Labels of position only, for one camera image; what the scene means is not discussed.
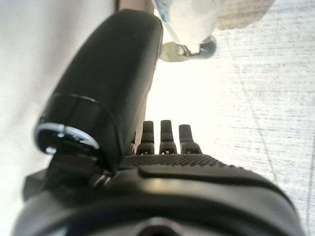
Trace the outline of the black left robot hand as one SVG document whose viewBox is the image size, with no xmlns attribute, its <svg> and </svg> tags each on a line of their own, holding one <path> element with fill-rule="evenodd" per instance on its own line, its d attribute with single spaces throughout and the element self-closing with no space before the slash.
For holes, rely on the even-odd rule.
<svg viewBox="0 0 315 236">
<path fill-rule="evenodd" d="M 51 95 L 34 142 L 52 156 L 26 177 L 15 236 L 302 236 L 275 184 L 202 153 L 189 125 L 135 132 L 159 58 L 154 15 L 122 10 L 86 40 Z"/>
</svg>

